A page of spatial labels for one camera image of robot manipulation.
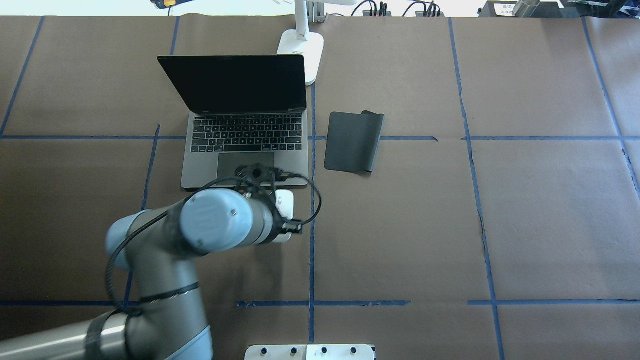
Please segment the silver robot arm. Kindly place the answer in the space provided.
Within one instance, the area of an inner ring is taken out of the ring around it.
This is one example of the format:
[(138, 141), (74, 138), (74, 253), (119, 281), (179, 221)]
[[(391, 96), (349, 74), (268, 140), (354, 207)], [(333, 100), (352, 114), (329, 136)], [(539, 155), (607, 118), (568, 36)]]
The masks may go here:
[(90, 321), (1, 342), (3, 360), (212, 360), (214, 346), (195, 259), (273, 242), (284, 219), (273, 195), (206, 189), (172, 206), (119, 219), (110, 255), (134, 272), (139, 316), (115, 310)]

